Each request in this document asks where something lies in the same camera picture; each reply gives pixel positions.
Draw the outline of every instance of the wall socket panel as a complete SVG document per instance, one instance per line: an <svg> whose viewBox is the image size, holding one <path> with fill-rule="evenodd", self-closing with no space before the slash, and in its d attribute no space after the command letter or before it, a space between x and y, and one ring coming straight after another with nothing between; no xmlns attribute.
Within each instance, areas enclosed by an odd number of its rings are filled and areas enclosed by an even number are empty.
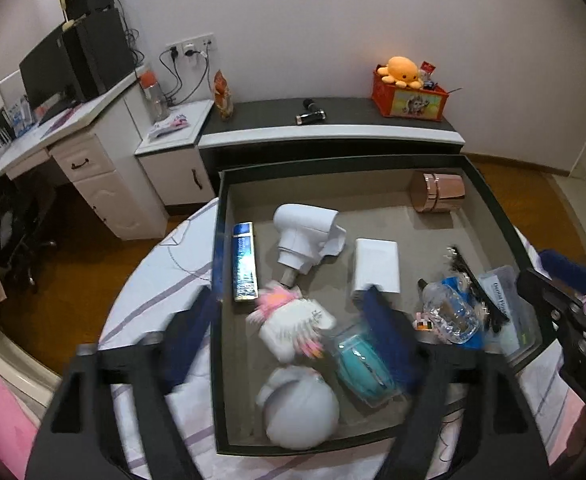
<svg viewBox="0 0 586 480"><path fill-rule="evenodd" d="M166 47L171 48L176 46L180 56L184 56L186 51L191 48L190 45L193 45L193 50L199 50L201 52L206 52L207 46L209 47L209 52L212 50L217 50L217 41L215 40L214 34L203 34L201 36L195 36L194 38L188 38L186 40L170 43L166 45Z"/></svg>

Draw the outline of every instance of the computer monitor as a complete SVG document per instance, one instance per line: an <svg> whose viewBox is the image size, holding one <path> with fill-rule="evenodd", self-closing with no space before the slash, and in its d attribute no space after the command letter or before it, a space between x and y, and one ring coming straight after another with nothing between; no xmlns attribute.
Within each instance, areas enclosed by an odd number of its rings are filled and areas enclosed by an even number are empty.
<svg viewBox="0 0 586 480"><path fill-rule="evenodd" d="M31 108L35 110L57 93L64 100L75 98L73 75L58 44L62 25L56 27L20 63L20 74Z"/></svg>

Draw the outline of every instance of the red storage box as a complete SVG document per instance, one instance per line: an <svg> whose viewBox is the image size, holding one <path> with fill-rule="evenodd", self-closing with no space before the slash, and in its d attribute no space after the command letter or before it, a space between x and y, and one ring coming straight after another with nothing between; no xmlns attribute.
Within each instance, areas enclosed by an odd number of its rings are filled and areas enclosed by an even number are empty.
<svg viewBox="0 0 586 480"><path fill-rule="evenodd" d="M373 72L373 95L371 99L384 117L406 117L427 121L441 121L448 93L436 85L435 90L399 88L384 83L382 76Z"/></svg>

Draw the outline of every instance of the large open box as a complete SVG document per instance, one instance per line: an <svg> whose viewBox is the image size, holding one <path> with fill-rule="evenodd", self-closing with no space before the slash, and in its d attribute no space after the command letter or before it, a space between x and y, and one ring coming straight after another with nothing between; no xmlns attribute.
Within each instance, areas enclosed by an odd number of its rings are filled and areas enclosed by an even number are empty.
<svg viewBox="0 0 586 480"><path fill-rule="evenodd" d="M418 214L407 187L413 171L460 174L466 198L452 213ZM510 265L531 266L513 225L508 221L479 172L462 155L381 155L304 160L252 166L222 175L215 233L213 285L221 316L211 333L212 402L217 450L248 456L300 452L272 446L263 430L255 397L278 362L246 324L253 305L233 302L231 294L231 231L238 222L253 222L259 284L282 276L278 233L273 213L284 203L304 203L339 211L337 223L347 231L345 249L325 258L297 284L346 326L357 319L350 298L353 247L356 238L397 242L401 296L394 308L421 310L417 281L435 280L444 269L446 248L455 244L474 273ZM547 318L538 319L523 300L515 308L523 320L527 344L509 356L516 370L537 356L552 340ZM300 361L323 374L340 402L340 424L331 440L307 452L343 449L388 438L403 421L409 400L396 397L377 410L362 405L340 383L330 358ZM451 391L451 410L460 406L460 389Z"/></svg>

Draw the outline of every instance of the white box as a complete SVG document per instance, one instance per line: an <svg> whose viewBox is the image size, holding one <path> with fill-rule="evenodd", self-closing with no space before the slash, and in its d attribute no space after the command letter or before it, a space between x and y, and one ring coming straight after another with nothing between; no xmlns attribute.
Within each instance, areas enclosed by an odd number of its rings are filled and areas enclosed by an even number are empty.
<svg viewBox="0 0 586 480"><path fill-rule="evenodd" d="M391 303L400 294L400 256L397 243L357 238L353 253L353 296L376 285Z"/></svg>

